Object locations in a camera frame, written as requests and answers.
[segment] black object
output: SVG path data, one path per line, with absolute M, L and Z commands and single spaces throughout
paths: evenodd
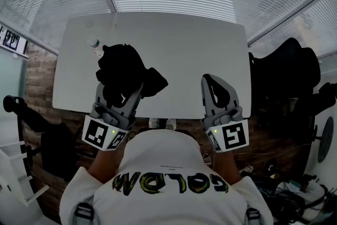
M 266 98 L 311 96 L 321 79 L 320 66 L 311 48 L 302 48 L 294 38 L 286 40 L 264 58 L 250 53 L 252 111 Z
M 206 79 L 209 86 L 211 98 L 214 105 L 218 108 L 225 108 L 227 110 L 227 105 L 231 101 L 231 96 L 229 92 L 216 80 L 214 80 L 209 74 L 204 74 L 203 77 Z
M 87 220 L 94 219 L 94 208 L 87 202 L 81 202 L 77 205 L 75 210 L 75 216 L 84 218 Z
M 265 165 L 264 172 L 267 173 L 266 175 L 271 175 L 275 172 L 282 173 L 282 171 L 277 169 L 275 160 L 270 160 Z M 241 176 L 249 176 L 253 180 L 257 189 L 261 192 L 273 216 L 277 218 L 277 222 L 275 224 L 286 225 L 289 223 L 294 223 L 297 220 L 303 221 L 303 223 L 305 223 L 306 221 L 302 219 L 304 210 L 320 204 L 325 198 L 323 196 L 314 202 L 305 204 L 305 200 L 301 196 L 296 195 L 291 191 L 278 188 L 278 185 L 281 182 L 279 179 L 273 179 L 270 177 L 264 177 L 261 174 L 256 175 L 247 172 L 242 172 Z M 315 175 L 311 176 L 305 174 L 295 181 L 299 183 L 301 187 L 304 187 L 308 185 L 309 181 L 315 178 Z
M 3 100 L 6 112 L 14 112 L 21 118 L 34 132 L 43 132 L 41 135 L 41 146 L 33 149 L 27 146 L 27 160 L 30 166 L 33 165 L 32 157 L 41 152 L 42 166 L 47 172 L 70 181 L 77 171 L 76 153 L 84 154 L 75 149 L 75 141 L 79 136 L 79 129 L 75 136 L 64 124 L 50 124 L 39 113 L 29 108 L 24 99 L 20 97 L 6 96 Z
M 322 163 L 326 158 L 326 155 L 329 152 L 332 137 L 333 137 L 333 118 L 329 117 L 326 121 L 323 133 L 321 137 L 317 137 L 316 134 L 313 137 L 313 140 L 320 140 L 320 149 L 318 151 L 318 163 Z
M 3 41 L 3 45 L 7 46 L 13 50 L 16 50 L 17 48 L 17 43 L 19 41 L 19 36 L 14 34 L 13 32 L 7 30 L 4 41 Z
M 317 178 L 317 175 L 308 175 L 308 174 L 304 174 L 303 176 L 296 178 L 291 177 L 290 175 L 287 175 L 286 173 L 282 172 L 277 168 L 276 159 L 268 160 L 268 162 L 265 164 L 263 168 L 263 173 L 267 176 L 271 176 L 275 173 L 278 173 L 279 175 L 282 176 L 284 181 L 288 182 L 289 180 L 292 180 L 293 182 L 296 182 L 299 186 L 301 186 L 300 190 L 302 192 L 306 192 L 309 182 Z
M 109 105 L 121 108 L 142 83 L 142 97 L 154 96 L 168 86 L 167 80 L 157 70 L 145 68 L 132 46 L 104 45 L 103 51 L 96 76 L 104 85 L 103 97 Z
M 310 224 L 315 225 L 331 225 L 337 224 L 337 196 L 330 195 L 324 202 L 323 208 L 317 217 Z
M 317 94 L 301 97 L 296 102 L 294 111 L 307 116 L 318 115 L 336 103 L 337 84 L 324 84 Z
M 254 220 L 254 219 L 259 220 L 261 217 L 260 212 L 257 211 L 257 209 L 255 208 L 248 208 L 246 211 L 246 215 L 247 215 L 248 220 Z

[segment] white t-shirt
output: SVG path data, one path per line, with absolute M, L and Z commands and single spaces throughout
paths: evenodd
M 62 196 L 62 224 L 72 224 L 77 204 L 92 196 L 100 225 L 242 225 L 248 204 L 264 224 L 273 224 L 251 178 L 229 186 L 205 165 L 193 138 L 170 130 L 138 134 L 126 145 L 117 176 L 106 184 L 81 167 Z

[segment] wall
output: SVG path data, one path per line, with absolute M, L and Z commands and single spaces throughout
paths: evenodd
M 22 96 L 26 67 L 27 60 L 14 58 L 12 53 L 0 50 L 0 145 L 19 141 L 16 115 L 4 111 L 2 100 L 8 94 Z M 10 155 L 21 154 L 19 146 L 8 146 L 4 151 Z M 13 161 L 12 164 L 18 178 L 27 176 L 22 160 Z M 26 196 L 33 194 L 29 183 L 22 185 L 22 188 Z M 0 192 L 0 222 L 3 225 L 31 225 L 42 216 L 36 201 L 26 207 L 13 197 L 7 188 Z
M 337 83 L 337 55 L 329 56 L 320 60 L 321 62 L 321 82 L 318 89 L 326 82 Z M 332 116 L 334 119 L 334 132 L 330 150 L 322 163 L 317 162 L 320 141 L 312 143 L 308 163 L 305 173 L 317 175 L 320 183 L 326 185 L 328 189 L 337 188 L 337 104 L 318 114 L 315 123 L 318 126 L 317 136 L 321 136 L 327 119 Z

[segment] cable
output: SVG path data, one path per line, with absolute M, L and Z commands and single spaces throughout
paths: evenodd
M 203 160 L 211 157 L 211 160 L 212 160 L 211 161 L 211 166 L 210 166 L 211 169 L 213 168 L 213 164 L 214 164 L 214 162 L 213 162 L 213 156 L 211 155 L 213 153 L 213 151 L 214 151 L 214 149 L 212 149 L 212 151 L 209 154 L 204 153 L 204 155 L 206 155 L 206 156 L 203 157 Z
M 255 172 L 258 176 L 265 177 L 265 175 L 258 173 L 254 168 L 250 167 L 247 163 L 244 163 L 244 165 L 252 170 L 251 173 Z
M 125 136 L 126 143 L 128 143 L 131 139 L 135 138 L 135 136 L 136 136 L 136 132 L 135 131 L 130 131 L 130 133 L 127 136 Z
M 269 155 L 269 154 L 281 153 L 281 152 L 288 151 L 288 150 L 291 150 L 291 149 L 294 149 L 294 148 L 298 148 L 298 147 L 302 147 L 302 146 L 305 146 L 305 145 L 311 145 L 311 143 L 305 143 L 305 144 L 302 144 L 302 145 L 297 145 L 297 146 L 294 146 L 294 147 L 290 147 L 290 148 L 288 148 L 288 149 L 279 150 L 279 151 L 274 151 L 274 152 L 268 152 L 268 153 L 242 152 L 242 153 L 234 153 L 234 155 L 244 155 L 244 154 L 251 154 L 251 155 Z
M 335 190 L 333 190 L 334 188 L 332 188 L 330 191 L 328 191 L 328 194 L 329 195 L 332 195 L 334 194 L 336 191 L 337 191 L 337 188 Z
M 283 192 L 284 192 L 284 191 L 286 191 L 286 190 L 284 190 L 284 189 L 281 189 L 281 188 L 279 188 L 279 187 L 276 187 L 276 188 L 277 188 L 277 189 L 280 189 L 280 190 L 282 190 Z

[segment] black cloth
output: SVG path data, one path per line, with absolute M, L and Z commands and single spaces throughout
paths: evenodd
M 145 68 L 134 47 L 126 44 L 104 45 L 103 51 L 96 76 L 104 85 L 104 99 L 114 107 L 122 107 L 142 83 L 142 98 L 154 96 L 168 86 L 167 80 L 156 69 Z
M 78 155 L 72 137 L 73 134 L 64 123 L 54 125 L 54 130 L 41 135 L 43 169 L 65 181 L 72 180 L 78 169 Z

